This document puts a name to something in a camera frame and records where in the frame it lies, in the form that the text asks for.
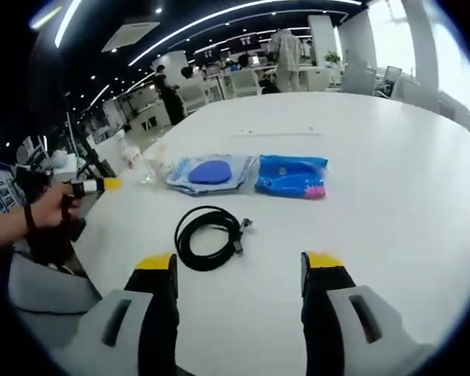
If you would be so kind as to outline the person's left hand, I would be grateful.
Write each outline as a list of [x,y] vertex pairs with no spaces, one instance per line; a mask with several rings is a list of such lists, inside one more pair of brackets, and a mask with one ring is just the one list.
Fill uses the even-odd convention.
[[[58,226],[62,221],[62,197],[70,192],[71,187],[68,186],[68,183],[60,183],[49,187],[38,200],[24,209],[27,228],[32,231],[37,228]],[[80,206],[80,199],[73,201],[69,210],[73,219],[79,217]]]

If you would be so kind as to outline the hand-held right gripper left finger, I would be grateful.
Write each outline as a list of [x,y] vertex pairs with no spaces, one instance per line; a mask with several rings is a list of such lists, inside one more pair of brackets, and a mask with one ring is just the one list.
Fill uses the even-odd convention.
[[145,258],[121,290],[79,321],[68,346],[70,375],[177,375],[177,257]]

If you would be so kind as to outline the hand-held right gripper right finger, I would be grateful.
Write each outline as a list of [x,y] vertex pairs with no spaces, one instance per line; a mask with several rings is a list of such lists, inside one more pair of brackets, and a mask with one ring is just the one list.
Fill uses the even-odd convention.
[[433,346],[337,258],[306,251],[301,264],[307,375],[411,375],[431,357]]

